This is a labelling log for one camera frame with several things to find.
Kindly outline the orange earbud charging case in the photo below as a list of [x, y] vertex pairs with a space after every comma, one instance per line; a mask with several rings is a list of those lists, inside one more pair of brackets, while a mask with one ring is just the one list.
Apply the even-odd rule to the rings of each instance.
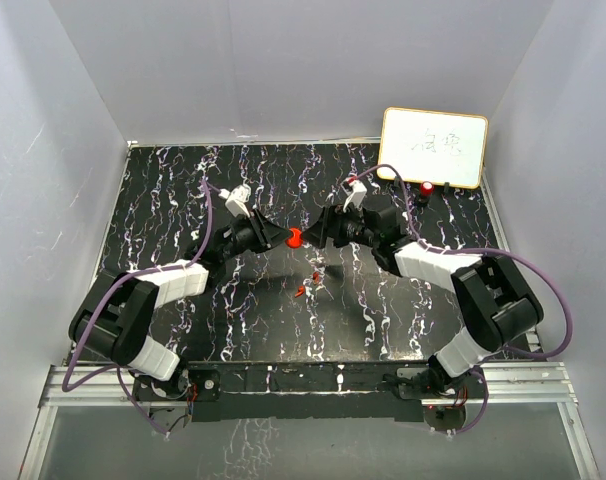
[[296, 227], [291, 227], [289, 229], [290, 236], [286, 239], [286, 245], [291, 249], [301, 248], [304, 244], [304, 240], [302, 238], [302, 231]]

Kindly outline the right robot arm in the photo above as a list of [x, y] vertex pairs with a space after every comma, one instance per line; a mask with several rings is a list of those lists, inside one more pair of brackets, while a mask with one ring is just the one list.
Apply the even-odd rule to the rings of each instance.
[[455, 295], [463, 327], [428, 359], [424, 371], [411, 378], [386, 376], [395, 386], [452, 396], [463, 387], [470, 370], [544, 317], [539, 300], [511, 258], [430, 252], [404, 231], [395, 207], [379, 212], [325, 207], [301, 239], [319, 249], [328, 240], [337, 248], [350, 243], [369, 247], [380, 269], [435, 284]]

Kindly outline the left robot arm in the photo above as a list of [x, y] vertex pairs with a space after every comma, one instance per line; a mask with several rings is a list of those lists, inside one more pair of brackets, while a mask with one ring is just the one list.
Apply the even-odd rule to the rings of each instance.
[[136, 273], [102, 271], [71, 320], [75, 351], [87, 349], [141, 374], [162, 396], [180, 398], [190, 383], [187, 363], [150, 335], [155, 311], [213, 289], [228, 261], [247, 251], [265, 253], [294, 236], [253, 209], [193, 241], [181, 260]]

